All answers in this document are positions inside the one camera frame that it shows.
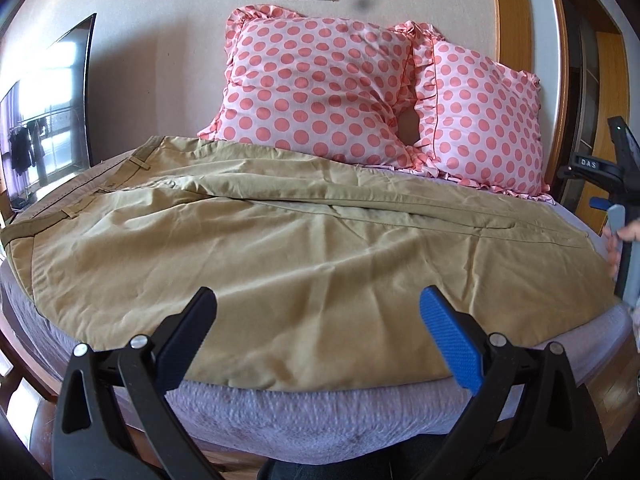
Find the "person's right hand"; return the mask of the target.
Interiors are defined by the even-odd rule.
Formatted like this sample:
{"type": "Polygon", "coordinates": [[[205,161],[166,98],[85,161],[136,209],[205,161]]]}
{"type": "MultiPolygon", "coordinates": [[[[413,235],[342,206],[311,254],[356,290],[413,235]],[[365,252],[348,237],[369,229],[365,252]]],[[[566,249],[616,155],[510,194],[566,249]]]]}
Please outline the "person's right hand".
{"type": "Polygon", "coordinates": [[[602,234],[605,240],[608,274],[610,274],[611,278],[617,278],[620,260],[622,260],[622,244],[625,242],[638,242],[640,238],[640,221],[631,221],[616,232],[613,232],[611,225],[607,223],[603,228],[602,234]]]}

